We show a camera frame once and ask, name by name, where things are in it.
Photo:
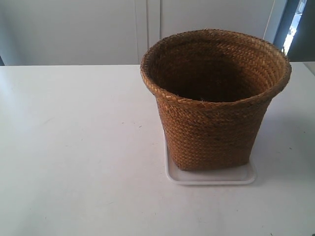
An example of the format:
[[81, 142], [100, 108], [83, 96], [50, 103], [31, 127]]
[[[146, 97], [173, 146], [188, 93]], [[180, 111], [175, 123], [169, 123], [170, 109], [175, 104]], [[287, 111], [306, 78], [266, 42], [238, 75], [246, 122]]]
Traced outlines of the woven straw basket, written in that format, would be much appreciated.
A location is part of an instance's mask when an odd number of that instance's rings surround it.
[[222, 29], [165, 37], [140, 63], [171, 158], [182, 171], [247, 164], [267, 108], [291, 72], [288, 57], [273, 44]]

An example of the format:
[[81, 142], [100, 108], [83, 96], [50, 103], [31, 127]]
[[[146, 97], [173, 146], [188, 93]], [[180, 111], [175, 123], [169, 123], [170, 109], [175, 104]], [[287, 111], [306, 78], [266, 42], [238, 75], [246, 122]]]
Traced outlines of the white plastic tray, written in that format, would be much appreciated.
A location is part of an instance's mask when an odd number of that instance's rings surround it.
[[187, 186], [231, 186], [248, 185], [257, 178], [252, 161], [248, 164], [220, 170], [188, 172], [180, 170], [172, 160], [167, 141], [164, 140], [165, 173], [168, 179], [178, 185]]

